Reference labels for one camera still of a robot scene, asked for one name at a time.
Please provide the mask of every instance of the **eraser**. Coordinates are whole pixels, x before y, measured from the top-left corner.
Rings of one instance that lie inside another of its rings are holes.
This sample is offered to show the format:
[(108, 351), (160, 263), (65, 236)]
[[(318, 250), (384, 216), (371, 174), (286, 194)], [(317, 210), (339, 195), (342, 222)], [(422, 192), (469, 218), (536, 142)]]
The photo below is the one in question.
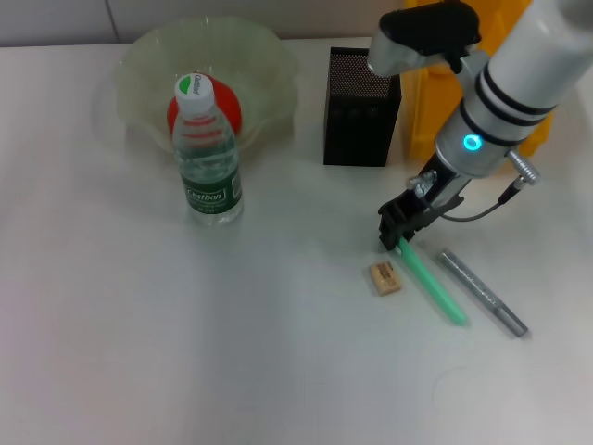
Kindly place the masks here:
[(371, 267), (371, 277), (381, 297), (393, 294), (401, 289), (401, 280), (399, 280), (389, 261), (380, 262)]

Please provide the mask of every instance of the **black stripe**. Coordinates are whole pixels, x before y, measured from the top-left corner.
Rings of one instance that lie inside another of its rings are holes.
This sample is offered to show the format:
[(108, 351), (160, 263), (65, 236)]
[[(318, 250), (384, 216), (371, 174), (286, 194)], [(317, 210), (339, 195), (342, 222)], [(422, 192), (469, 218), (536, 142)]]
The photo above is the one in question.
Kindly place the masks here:
[(528, 107), (527, 105), (523, 105), (520, 102), (517, 102), (512, 97), (506, 95), (500, 88), (498, 88), (498, 85), (496, 85), (494, 83), (492, 76), (490, 76), (490, 71), (488, 70), (488, 65), (486, 65), (484, 67), (484, 79), (486, 80), (486, 83), (492, 90), (492, 93), (494, 93), (496, 95), (496, 97), (498, 97), (502, 102), (507, 104), (509, 107), (516, 109), (517, 111), (521, 111), (522, 113), (525, 113), (525, 114), (540, 115), (540, 114), (548, 114), (553, 109), (556, 108), (556, 106), (550, 107), (550, 108), (532, 108), (532, 107)]
[(475, 92), (478, 94), (482, 103), (490, 110), (492, 114), (494, 114), (497, 118), (502, 119), (505, 122), (511, 123), (513, 125), (517, 125), (518, 127), (534, 127), (544, 121), (548, 116), (545, 116), (541, 119), (537, 119), (535, 121), (529, 121), (527, 119), (519, 119), (511, 116), (510, 114), (505, 113), (502, 109), (498, 108), (492, 101), (488, 98), (484, 90), (482, 89), (482, 83), (480, 82), (480, 76), (475, 78)]
[(467, 114), (467, 110), (465, 109), (465, 103), (463, 102), (463, 99), (461, 100), (461, 103), (460, 103), (460, 113), (461, 113), (461, 117), (463, 118), (463, 120), (465, 121), (467, 126), (470, 127), (470, 130), (472, 130), (474, 133), (476, 133), (477, 135), (482, 137), (482, 139), (484, 139), (486, 142), (489, 142), (490, 144), (494, 144), (495, 146), (519, 146), (520, 144), (525, 142), (525, 140), (527, 139), (525, 137), (525, 139), (522, 139), (520, 141), (505, 141), (504, 139), (498, 139), (497, 137), (486, 133), (484, 130), (482, 130), (478, 126), (477, 123), (472, 121), (472, 118), (470, 118), (470, 115)]

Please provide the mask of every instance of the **green marker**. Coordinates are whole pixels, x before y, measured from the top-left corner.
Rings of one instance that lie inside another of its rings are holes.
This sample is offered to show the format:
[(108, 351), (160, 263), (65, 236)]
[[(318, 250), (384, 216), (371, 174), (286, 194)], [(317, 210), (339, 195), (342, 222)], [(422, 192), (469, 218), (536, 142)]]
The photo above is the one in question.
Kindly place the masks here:
[(435, 276), (426, 269), (422, 260), (416, 255), (416, 252), (414, 252), (408, 244), (408, 241), (403, 237), (399, 240), (399, 250), (401, 250), (401, 259), (420, 280), (424, 288), (447, 317), (450, 318), (454, 324), (459, 326), (465, 325), (467, 323), (467, 316), (465, 313), (463, 313), (455, 300), (440, 285), (440, 283), (436, 281)]

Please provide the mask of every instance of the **silver pen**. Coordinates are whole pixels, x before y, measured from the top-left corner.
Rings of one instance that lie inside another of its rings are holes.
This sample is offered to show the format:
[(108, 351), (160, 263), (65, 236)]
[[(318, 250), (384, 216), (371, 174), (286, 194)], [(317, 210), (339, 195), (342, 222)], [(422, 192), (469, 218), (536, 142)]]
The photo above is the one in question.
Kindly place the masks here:
[(446, 248), (436, 256), (436, 259), (457, 276), (515, 336), (522, 337), (528, 331), (527, 326), (453, 252)]

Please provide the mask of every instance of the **white wall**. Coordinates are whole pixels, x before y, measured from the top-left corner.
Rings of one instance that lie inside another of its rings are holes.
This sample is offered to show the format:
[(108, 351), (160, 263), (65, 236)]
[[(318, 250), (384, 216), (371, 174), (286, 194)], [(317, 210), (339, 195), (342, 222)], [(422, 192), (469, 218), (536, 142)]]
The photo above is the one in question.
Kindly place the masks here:
[(369, 35), (403, 0), (2, 0), (0, 46), (123, 42), (169, 20), (236, 15), (284, 38)]
[(184, 16), (236, 15), (281, 37), (369, 35), (399, 0), (110, 0), (123, 41)]
[(0, 1), (0, 46), (115, 42), (104, 0)]

